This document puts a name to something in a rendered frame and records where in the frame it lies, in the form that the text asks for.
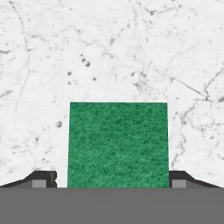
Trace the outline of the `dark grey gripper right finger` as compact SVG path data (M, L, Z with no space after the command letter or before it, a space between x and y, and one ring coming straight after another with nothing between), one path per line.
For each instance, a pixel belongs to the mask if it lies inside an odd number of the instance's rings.
M186 171L169 171L170 188L217 188L217 185L195 179Z

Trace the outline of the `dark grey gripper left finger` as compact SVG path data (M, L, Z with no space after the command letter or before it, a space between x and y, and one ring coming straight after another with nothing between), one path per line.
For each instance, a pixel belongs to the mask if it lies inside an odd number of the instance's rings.
M56 188L56 179L56 171L34 171L24 179L0 185L0 188Z

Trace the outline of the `green sponge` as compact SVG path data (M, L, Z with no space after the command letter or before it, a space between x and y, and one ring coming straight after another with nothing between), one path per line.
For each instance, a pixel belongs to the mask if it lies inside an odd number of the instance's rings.
M72 188L167 188L167 105L163 102L72 102L67 185Z

